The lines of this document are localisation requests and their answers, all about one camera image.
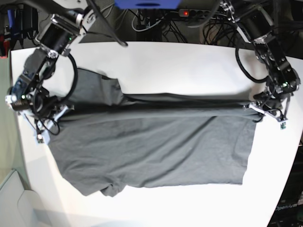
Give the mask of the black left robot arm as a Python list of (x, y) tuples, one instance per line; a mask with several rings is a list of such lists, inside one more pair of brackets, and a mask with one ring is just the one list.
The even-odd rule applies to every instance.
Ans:
[(280, 109), (282, 102), (298, 90), (301, 81), (276, 37), (270, 15), (258, 3), (221, 0), (218, 6), (226, 11), (243, 41), (253, 45), (256, 58), (267, 69), (268, 75), (263, 79), (251, 76), (242, 65), (239, 47), (236, 47), (236, 61), (244, 75), (256, 84), (266, 85), (263, 92), (254, 96), (257, 107), (264, 111)]

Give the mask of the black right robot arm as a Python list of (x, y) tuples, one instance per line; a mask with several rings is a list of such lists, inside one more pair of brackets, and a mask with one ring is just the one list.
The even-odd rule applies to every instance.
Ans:
[[(66, 9), (51, 0), (45, 4), (31, 0), (29, 5), (45, 7), (52, 17), (49, 24), (37, 35), (38, 47), (27, 58), (15, 84), (8, 89), (5, 102), (14, 112), (30, 113), (35, 119), (41, 120), (58, 112), (73, 94), (78, 82), (78, 70), (70, 53), (71, 46), (83, 39), (89, 24), (95, 20), (100, 21), (113, 40), (123, 47), (128, 44), (118, 38), (93, 0), (87, 1), (85, 9)], [(59, 56), (68, 57), (74, 71), (71, 88), (64, 97), (50, 96), (49, 91), (43, 87), (44, 81), (54, 74)]]

